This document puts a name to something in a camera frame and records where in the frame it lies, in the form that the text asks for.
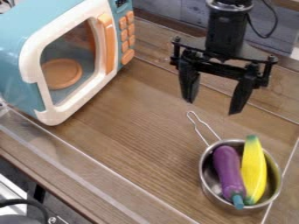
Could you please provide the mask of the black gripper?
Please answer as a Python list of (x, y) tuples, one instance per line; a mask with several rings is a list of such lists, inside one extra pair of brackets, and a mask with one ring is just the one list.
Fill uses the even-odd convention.
[(198, 93), (200, 72), (237, 81), (228, 113), (241, 112), (253, 88), (268, 83), (274, 56), (265, 56), (244, 41), (252, 0), (206, 0), (208, 30), (193, 42), (172, 39), (170, 64), (178, 70), (181, 98), (193, 103)]

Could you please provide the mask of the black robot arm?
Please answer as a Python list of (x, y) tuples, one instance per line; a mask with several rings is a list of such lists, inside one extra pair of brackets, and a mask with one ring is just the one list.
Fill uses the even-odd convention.
[(209, 9), (206, 34), (186, 41), (172, 39), (170, 64), (178, 71), (181, 98), (192, 103), (198, 93), (201, 74), (212, 74), (237, 82), (228, 112), (241, 112), (252, 91), (268, 85), (277, 58), (246, 44), (245, 31), (266, 39), (277, 27), (276, 8), (269, 0), (260, 0), (273, 21), (254, 26), (250, 12), (258, 12), (252, 0), (205, 0)]

